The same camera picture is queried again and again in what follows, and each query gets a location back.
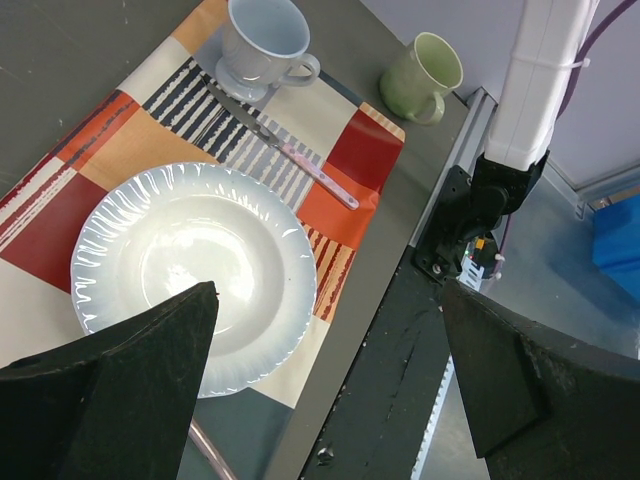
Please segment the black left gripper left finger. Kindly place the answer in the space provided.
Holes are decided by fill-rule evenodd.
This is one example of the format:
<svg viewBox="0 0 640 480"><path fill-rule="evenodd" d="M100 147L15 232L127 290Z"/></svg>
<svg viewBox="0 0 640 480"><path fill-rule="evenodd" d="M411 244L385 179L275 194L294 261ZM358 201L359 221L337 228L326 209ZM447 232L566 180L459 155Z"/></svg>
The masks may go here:
<svg viewBox="0 0 640 480"><path fill-rule="evenodd" d="M2 368L2 478L175 478L218 310L200 282Z"/></svg>

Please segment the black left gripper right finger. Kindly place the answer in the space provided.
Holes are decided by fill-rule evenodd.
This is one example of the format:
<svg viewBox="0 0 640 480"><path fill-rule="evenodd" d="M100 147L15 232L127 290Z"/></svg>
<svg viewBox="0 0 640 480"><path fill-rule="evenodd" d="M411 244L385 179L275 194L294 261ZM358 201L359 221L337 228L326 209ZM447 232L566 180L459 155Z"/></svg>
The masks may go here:
<svg viewBox="0 0 640 480"><path fill-rule="evenodd" d="M636 479L639 362L458 281L446 335L477 457L493 479Z"/></svg>

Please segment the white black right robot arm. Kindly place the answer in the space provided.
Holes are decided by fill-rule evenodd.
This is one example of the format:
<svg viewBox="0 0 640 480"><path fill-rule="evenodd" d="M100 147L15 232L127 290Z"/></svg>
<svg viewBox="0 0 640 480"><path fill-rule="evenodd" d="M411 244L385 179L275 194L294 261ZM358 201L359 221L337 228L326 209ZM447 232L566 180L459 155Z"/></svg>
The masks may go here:
<svg viewBox="0 0 640 480"><path fill-rule="evenodd" d="M469 240L517 211L538 182L596 1L526 1L496 117L471 180L470 210L453 238Z"/></svg>

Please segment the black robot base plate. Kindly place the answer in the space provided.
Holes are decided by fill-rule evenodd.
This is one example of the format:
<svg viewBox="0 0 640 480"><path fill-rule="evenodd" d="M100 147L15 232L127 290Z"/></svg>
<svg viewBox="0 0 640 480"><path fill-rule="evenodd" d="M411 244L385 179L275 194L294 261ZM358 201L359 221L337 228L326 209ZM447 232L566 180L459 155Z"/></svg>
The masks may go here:
<svg viewBox="0 0 640 480"><path fill-rule="evenodd" d="M407 247L301 470L302 479L409 479L449 356L442 290L455 270L429 253L470 176L452 167L416 247Z"/></svg>

